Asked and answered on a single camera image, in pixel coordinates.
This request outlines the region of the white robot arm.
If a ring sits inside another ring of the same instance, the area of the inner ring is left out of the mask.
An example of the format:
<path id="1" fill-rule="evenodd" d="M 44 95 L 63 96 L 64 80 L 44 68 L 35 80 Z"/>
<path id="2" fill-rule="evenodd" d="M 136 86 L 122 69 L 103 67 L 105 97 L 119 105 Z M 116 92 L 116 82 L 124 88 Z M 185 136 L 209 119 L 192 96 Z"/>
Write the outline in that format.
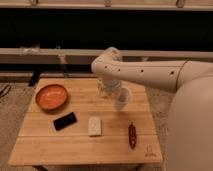
<path id="1" fill-rule="evenodd" d="M 124 81 L 172 92 L 165 171 L 213 171 L 213 63 L 124 62 L 110 47 L 91 70 L 107 97 L 118 94 Z"/>

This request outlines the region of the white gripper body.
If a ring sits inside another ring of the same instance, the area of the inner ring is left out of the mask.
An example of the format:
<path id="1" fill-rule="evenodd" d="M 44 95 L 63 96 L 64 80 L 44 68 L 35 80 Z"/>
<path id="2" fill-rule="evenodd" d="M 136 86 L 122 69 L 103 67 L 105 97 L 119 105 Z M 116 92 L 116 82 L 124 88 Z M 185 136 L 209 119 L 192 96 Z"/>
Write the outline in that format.
<path id="1" fill-rule="evenodd" d="M 121 93 L 121 83 L 106 85 L 101 79 L 97 81 L 98 93 L 101 98 L 116 99 Z"/>

